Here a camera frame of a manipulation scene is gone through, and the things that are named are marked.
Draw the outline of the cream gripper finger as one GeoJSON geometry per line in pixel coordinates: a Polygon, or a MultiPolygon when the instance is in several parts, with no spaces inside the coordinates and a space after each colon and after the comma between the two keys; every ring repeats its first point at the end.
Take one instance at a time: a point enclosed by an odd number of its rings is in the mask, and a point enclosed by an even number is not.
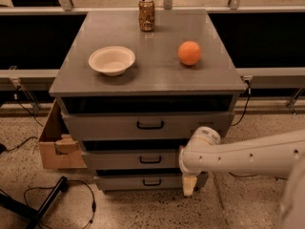
{"type": "Polygon", "coordinates": [[[191,197],[194,192],[194,187],[197,183],[197,176],[182,176],[183,194],[185,197],[191,197]]]}

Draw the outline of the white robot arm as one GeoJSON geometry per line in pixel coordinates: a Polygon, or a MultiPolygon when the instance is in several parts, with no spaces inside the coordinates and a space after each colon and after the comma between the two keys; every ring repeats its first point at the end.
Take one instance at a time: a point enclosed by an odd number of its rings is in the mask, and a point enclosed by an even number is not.
{"type": "Polygon", "coordinates": [[[305,229],[304,130],[223,144],[218,132],[199,127],[180,149],[179,167],[186,197],[203,172],[285,177],[278,229],[305,229]]]}

